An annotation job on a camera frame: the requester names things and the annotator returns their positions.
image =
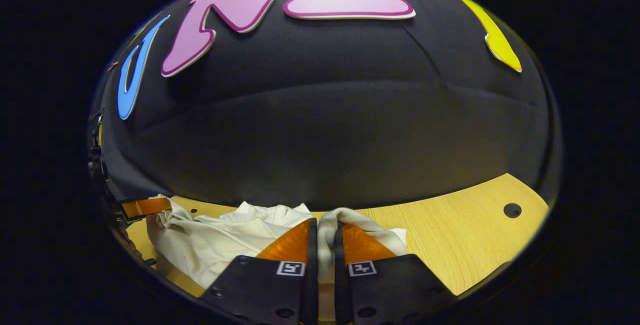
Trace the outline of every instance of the wooden table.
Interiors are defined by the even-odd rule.
[[[217,218],[236,208],[172,198],[196,215]],[[505,205],[521,207],[516,218],[505,215]],[[386,229],[407,229],[407,250],[416,254],[455,295],[477,284],[496,268],[512,261],[544,222],[549,207],[533,190],[510,174],[471,188],[426,200],[393,206],[359,209]],[[324,212],[313,212],[320,218]],[[204,289],[156,252],[147,236],[146,222],[138,221],[128,235],[144,259],[171,282],[200,297]]]

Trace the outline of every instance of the white cloth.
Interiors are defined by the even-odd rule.
[[[164,195],[150,197],[165,198]],[[171,210],[157,214],[159,232],[149,231],[149,239],[160,254],[204,289],[238,255],[254,257],[289,229],[312,217],[305,204],[295,208],[278,205],[270,208],[243,202],[236,211],[219,218],[199,215],[169,199]],[[320,320],[334,316],[334,236],[338,221],[354,224],[374,237],[394,254],[407,254],[407,230],[384,229],[374,220],[349,208],[325,213],[317,227],[318,282],[320,283]]]

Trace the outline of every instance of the black dome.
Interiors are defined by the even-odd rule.
[[[546,181],[558,177],[550,172],[560,141],[553,96],[528,47],[489,11],[521,72],[493,56],[460,0],[406,0],[415,15],[399,20],[297,19],[282,11],[288,0],[274,0],[249,33],[211,10],[211,49],[164,77],[191,1],[176,0],[151,21],[169,15],[126,120],[119,78],[144,33],[122,45],[98,88],[93,110],[104,108],[103,162],[116,200],[163,193],[358,209],[505,173],[547,202],[557,193],[557,181]]]

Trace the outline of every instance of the black background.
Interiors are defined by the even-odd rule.
[[[105,258],[86,176],[87,109],[121,42],[172,0],[2,0],[8,136],[3,323],[180,323]],[[638,81],[633,0],[476,0],[530,45],[560,106],[553,244],[462,323],[633,323]]]

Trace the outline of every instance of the pink letter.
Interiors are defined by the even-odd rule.
[[[178,74],[213,44],[216,33],[205,28],[211,8],[238,33],[253,31],[274,0],[192,0],[171,51],[162,63],[162,76]],[[284,12],[299,19],[408,19],[416,13],[405,0],[288,0]]]

